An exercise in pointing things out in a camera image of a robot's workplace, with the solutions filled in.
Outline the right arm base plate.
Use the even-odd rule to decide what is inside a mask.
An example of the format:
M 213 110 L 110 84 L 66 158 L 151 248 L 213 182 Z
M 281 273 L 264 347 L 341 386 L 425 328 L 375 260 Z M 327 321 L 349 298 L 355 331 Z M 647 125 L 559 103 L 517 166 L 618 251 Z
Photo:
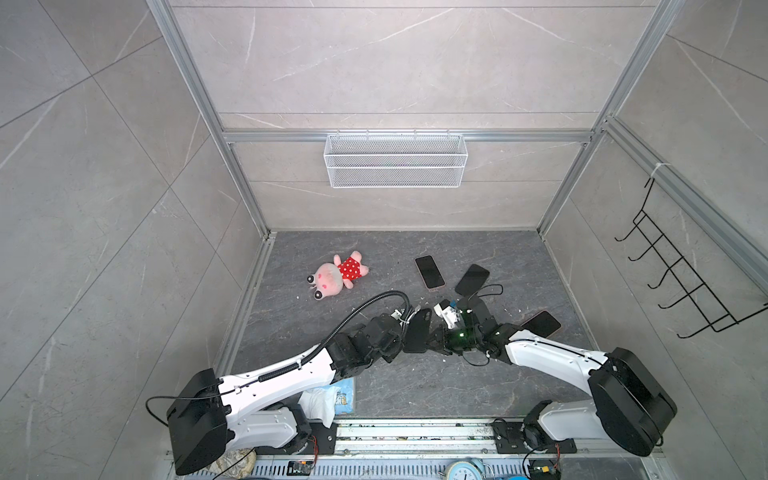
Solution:
M 574 454 L 577 447 L 573 439 L 553 440 L 537 424 L 495 419 L 490 424 L 497 452 L 500 454 Z

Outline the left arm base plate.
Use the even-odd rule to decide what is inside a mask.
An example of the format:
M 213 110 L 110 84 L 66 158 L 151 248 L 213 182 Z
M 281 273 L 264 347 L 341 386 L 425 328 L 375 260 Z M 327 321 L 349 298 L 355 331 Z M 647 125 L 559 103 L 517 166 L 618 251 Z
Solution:
M 298 427 L 297 435 L 286 447 L 289 454 L 320 455 L 335 453 L 338 425 L 325 427 L 320 422 L 309 422 Z

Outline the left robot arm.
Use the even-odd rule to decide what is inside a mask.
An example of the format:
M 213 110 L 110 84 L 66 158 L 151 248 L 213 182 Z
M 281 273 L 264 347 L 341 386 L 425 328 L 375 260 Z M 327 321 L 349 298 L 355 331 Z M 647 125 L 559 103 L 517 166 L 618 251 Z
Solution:
M 310 417 L 290 398 L 353 378 L 402 348 L 399 320 L 380 315 L 339 332 L 325 346 L 260 370 L 219 377 L 211 368 L 188 381 L 166 412 L 175 472 L 195 473 L 226 452 L 267 448 L 289 453 L 311 433 Z

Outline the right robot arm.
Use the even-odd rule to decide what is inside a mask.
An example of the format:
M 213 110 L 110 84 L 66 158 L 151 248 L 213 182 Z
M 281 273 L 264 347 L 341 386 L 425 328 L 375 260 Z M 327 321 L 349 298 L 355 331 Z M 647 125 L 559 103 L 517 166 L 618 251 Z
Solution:
M 545 451 L 566 440 L 602 439 L 646 457 L 663 445 L 677 406 L 633 352 L 555 341 L 551 336 L 561 325 L 547 311 L 521 325 L 500 323 L 478 296 L 456 304 L 442 301 L 434 311 L 444 324 L 432 335 L 433 350 L 444 355 L 477 350 L 488 361 L 534 369 L 587 394 L 581 401 L 539 402 L 520 427 L 527 448 Z

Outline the phone near right arm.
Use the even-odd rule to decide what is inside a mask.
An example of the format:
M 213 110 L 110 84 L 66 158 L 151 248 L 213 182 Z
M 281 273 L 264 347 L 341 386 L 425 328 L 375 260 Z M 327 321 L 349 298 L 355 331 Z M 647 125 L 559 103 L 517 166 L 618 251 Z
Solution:
M 521 329 L 542 338 L 550 338 L 562 328 L 562 324 L 548 311 L 541 311 L 525 321 Z

